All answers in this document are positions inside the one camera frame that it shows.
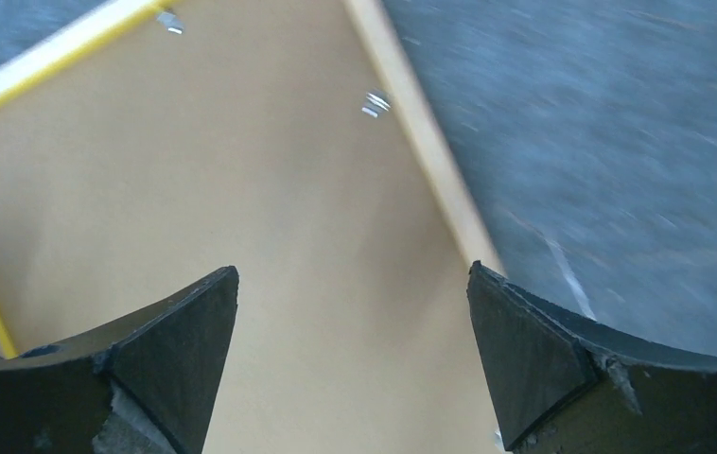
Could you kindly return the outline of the small metal frame clip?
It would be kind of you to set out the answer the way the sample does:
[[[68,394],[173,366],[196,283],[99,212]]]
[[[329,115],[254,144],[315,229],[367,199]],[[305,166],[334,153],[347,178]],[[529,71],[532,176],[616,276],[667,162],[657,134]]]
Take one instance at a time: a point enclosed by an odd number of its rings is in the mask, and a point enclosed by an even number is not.
[[[392,104],[387,94],[383,91],[373,90],[365,94],[361,111],[372,118],[379,118],[391,108]]]

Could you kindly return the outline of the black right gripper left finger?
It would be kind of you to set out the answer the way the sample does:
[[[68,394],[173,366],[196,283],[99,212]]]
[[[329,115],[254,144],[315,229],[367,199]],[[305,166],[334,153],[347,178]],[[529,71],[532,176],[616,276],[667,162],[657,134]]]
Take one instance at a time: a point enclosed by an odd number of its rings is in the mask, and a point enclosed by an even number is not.
[[[0,453],[199,453],[236,321],[217,269],[76,336],[0,358]]]

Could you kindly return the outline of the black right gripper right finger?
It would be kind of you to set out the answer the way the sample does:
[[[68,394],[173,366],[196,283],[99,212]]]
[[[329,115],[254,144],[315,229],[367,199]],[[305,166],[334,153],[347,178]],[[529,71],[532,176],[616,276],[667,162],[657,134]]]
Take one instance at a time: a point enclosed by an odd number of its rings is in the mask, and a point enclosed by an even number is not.
[[[470,319],[512,453],[717,453],[717,357],[635,337],[475,262]]]

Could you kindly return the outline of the brown cardboard backing board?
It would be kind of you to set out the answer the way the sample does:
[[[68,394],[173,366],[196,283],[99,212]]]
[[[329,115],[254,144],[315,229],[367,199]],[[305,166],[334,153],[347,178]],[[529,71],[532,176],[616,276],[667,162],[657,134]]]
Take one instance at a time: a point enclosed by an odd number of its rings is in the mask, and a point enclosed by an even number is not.
[[[339,1],[185,1],[0,108],[21,349],[240,276],[209,453],[493,453],[468,267]]]

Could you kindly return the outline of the orange wooden picture frame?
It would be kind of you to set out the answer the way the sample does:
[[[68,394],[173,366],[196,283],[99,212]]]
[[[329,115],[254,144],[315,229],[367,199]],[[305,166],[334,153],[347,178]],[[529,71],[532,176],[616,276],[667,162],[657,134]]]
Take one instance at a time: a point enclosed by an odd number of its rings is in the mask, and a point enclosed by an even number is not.
[[[136,24],[171,15],[170,1],[106,1],[0,65],[0,106],[94,52]],[[392,98],[389,107],[427,177],[458,250],[502,271],[498,253],[434,118],[392,22],[379,1],[347,1],[353,29]]]

